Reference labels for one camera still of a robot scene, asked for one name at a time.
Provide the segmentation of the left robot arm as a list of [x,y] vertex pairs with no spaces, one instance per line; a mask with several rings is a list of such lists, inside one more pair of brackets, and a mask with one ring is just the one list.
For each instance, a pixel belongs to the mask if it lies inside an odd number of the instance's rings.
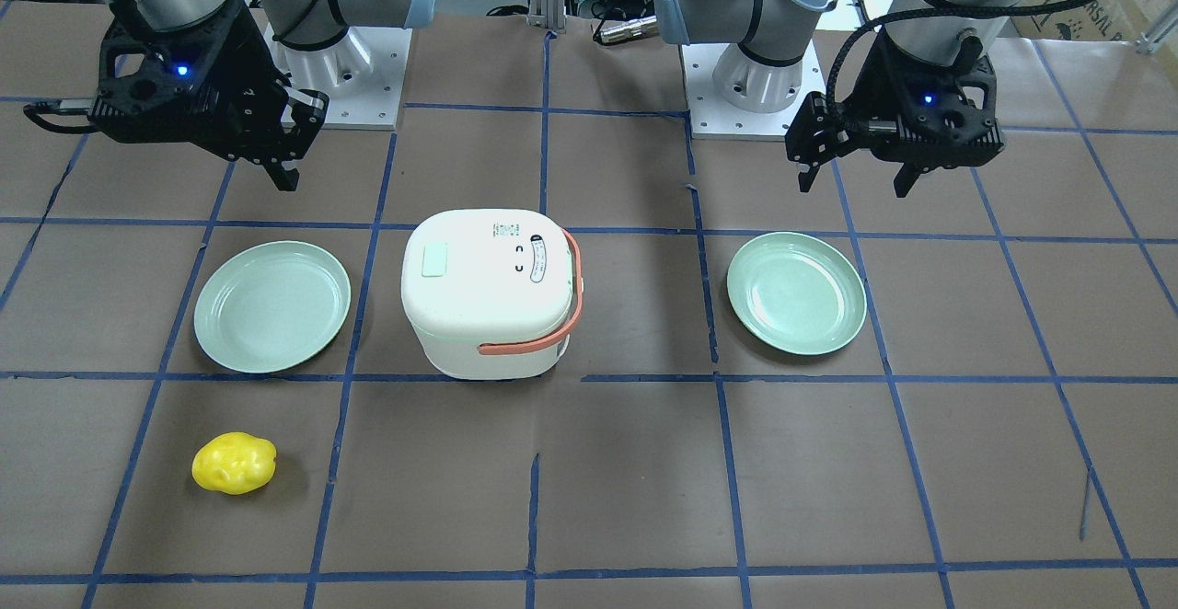
[[841,49],[825,92],[800,90],[801,60],[830,0],[653,0],[666,44],[724,44],[719,87],[761,113],[800,100],[785,132],[800,190],[854,151],[896,163],[895,194],[935,168],[980,167],[1004,148],[990,44],[1023,0],[895,0],[867,28],[872,46],[838,100]]

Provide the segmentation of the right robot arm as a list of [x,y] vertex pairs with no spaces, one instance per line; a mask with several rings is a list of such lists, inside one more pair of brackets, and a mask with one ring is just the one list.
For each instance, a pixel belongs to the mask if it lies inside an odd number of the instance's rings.
[[297,188],[294,161],[327,123],[331,97],[375,75],[362,28],[424,28],[436,0],[102,0],[113,15],[100,44],[80,132],[123,144],[193,144],[249,161],[278,190]]

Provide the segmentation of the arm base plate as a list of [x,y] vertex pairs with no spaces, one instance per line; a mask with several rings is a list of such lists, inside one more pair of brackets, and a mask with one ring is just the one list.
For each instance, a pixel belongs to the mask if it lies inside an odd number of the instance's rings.
[[292,86],[329,97],[325,128],[397,128],[412,29],[352,27],[340,42],[315,52],[285,47],[272,34],[269,25],[264,38]]
[[785,67],[757,62],[736,44],[690,44],[680,57],[695,139],[779,141],[805,97],[826,84],[813,44]]

